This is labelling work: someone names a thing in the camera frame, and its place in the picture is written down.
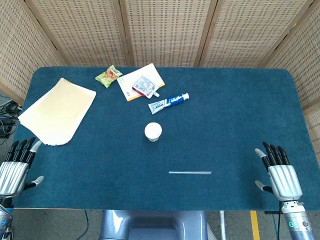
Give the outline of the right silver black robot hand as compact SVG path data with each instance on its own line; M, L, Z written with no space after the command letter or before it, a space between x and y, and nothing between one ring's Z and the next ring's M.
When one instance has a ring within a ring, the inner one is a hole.
M266 152L255 148L260 157L271 185L265 185L256 180L256 186L264 192L273 194L281 202L297 201L303 195L302 188L293 165L291 165L286 151L281 146L262 143Z

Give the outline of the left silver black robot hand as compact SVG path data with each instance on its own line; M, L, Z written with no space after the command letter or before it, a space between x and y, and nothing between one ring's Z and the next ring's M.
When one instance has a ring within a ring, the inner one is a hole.
M28 172L35 159L42 141L35 137L15 141L10 146L4 162L0 165L0 197L13 199L23 191L37 187L44 180L39 176L31 182L26 182Z

